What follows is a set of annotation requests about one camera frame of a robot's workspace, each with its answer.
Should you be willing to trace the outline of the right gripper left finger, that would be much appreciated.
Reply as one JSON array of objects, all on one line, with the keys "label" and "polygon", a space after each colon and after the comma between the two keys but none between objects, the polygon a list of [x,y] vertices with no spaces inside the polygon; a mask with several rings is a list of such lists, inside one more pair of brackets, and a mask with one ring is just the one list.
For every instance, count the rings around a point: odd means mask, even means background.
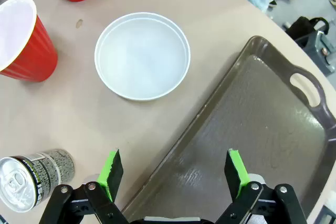
[{"label": "right gripper left finger", "polygon": [[98,223],[128,223],[115,205],[123,176],[119,151],[111,152],[97,180],[74,189],[70,185],[55,187],[40,223],[81,223],[94,215]]}]

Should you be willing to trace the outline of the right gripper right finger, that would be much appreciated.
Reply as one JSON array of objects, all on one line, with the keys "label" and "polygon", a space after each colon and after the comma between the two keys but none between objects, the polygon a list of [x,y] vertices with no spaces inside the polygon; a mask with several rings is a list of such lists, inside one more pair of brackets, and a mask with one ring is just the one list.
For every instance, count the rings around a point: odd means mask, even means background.
[{"label": "right gripper right finger", "polygon": [[269,188],[250,180],[238,150],[227,151],[224,173],[232,203],[216,223],[247,223],[251,215],[263,216],[266,223],[307,223],[293,187]]}]

